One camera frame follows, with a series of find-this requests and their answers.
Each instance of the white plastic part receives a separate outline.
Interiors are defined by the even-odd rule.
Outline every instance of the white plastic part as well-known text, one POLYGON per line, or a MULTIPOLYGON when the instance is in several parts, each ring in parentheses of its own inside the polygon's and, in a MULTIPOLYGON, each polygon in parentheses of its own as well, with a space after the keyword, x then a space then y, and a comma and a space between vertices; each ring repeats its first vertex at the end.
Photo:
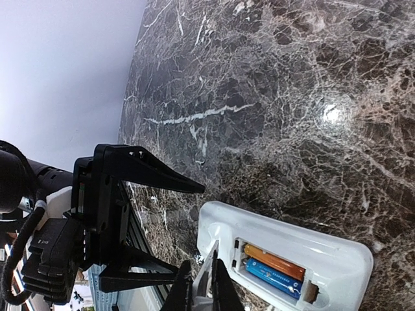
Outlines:
POLYGON ((46 212, 36 230, 40 230, 49 218, 62 218, 64 212, 71 209, 72 187, 68 186, 46 197, 46 212))
POLYGON ((373 268, 373 256, 363 244, 207 202, 199 215, 197 247, 202 256, 206 258, 217 240, 218 256, 230 277, 281 311, 358 310, 373 268), (245 270, 244 243, 305 268, 299 300, 245 270), (312 284, 318 295, 308 303, 304 299, 312 284))

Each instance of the black bracket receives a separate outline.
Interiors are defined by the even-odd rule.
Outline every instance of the black bracket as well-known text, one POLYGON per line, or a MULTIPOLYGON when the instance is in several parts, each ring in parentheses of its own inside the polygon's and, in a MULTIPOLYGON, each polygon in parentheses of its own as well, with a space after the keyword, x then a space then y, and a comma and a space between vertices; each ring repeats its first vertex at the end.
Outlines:
POLYGON ((124 181, 186 193, 205 189, 143 147, 98 145, 94 156, 78 159, 74 169, 71 216, 86 226, 82 267, 107 265, 99 277, 103 292, 172 284, 177 267, 125 245, 130 204, 120 193, 124 181), (129 272, 133 266, 157 273, 129 272))
POLYGON ((178 268, 167 264, 131 246, 123 246, 118 258, 111 262, 99 275, 99 289, 102 292, 131 290, 145 286, 172 284, 178 268), (131 267, 142 268, 151 272, 129 272, 131 267))

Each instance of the marble countertop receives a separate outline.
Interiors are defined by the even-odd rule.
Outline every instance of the marble countertop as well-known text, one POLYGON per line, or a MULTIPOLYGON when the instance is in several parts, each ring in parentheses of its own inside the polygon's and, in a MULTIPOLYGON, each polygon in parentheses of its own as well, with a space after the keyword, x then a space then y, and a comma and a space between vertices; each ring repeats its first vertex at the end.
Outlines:
POLYGON ((198 260, 220 200, 367 245, 361 310, 415 310, 413 1, 150 0, 119 140, 206 185, 132 187, 163 259, 198 260))

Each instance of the black cable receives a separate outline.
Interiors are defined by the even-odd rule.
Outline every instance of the black cable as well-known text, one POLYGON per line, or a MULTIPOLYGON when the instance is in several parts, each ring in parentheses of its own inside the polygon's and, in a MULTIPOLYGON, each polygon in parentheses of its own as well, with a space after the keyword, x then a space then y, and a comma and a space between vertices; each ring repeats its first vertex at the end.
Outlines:
POLYGON ((1 291, 5 301, 11 305, 23 304, 32 294, 28 290, 23 290, 16 296, 12 292, 12 280, 13 271, 18 266, 19 261, 23 258, 26 243, 29 241, 30 236, 33 234, 36 226, 39 224, 45 209, 43 207, 37 207, 28 217, 27 221, 21 228, 18 237, 13 242, 10 256, 7 257, 3 274, 1 276, 1 291))
POLYGON ((23 224, 18 237, 13 242, 12 249, 10 250, 10 256, 7 257, 1 276, 1 291, 5 301, 11 305, 22 305, 30 297, 32 292, 23 290, 16 296, 13 294, 13 272, 17 268, 19 261, 23 258, 26 243, 29 241, 29 238, 32 236, 36 226, 45 214, 45 209, 43 207, 46 207, 46 194, 41 189, 40 183, 36 178, 32 167, 27 161, 27 158, 18 148, 6 141, 0 140, 0 149, 14 154, 19 158, 25 169, 27 188, 30 191, 33 201, 36 202, 35 210, 27 217, 27 220, 23 224))

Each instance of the robotic arm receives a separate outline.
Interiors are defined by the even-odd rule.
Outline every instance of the robotic arm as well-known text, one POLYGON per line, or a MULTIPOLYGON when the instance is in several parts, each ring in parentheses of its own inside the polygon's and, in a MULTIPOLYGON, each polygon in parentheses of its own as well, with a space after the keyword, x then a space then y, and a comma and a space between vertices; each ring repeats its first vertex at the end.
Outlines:
POLYGON ((162 308, 166 310, 243 310, 223 262, 217 258, 217 244, 195 281, 190 262, 180 268, 127 245, 129 199, 124 181, 178 192, 203 193, 204 186, 171 170, 139 146, 100 144, 93 157, 75 162, 74 173, 64 172, 27 160, 14 146, 0 141, 0 213, 10 213, 22 200, 32 202, 28 217, 2 222, 0 230, 19 231, 7 258, 2 277, 2 294, 13 305, 32 293, 43 295, 51 304, 69 302, 79 268, 105 265, 99 289, 118 292, 144 286, 173 284, 162 308), (59 206, 46 204, 46 196, 72 187, 59 206), (49 218, 61 209, 62 216, 49 218), (32 237, 22 274, 25 291, 11 292, 13 270, 32 237), (158 273, 132 273, 132 266, 158 273), (208 298, 212 289, 213 298, 208 298))

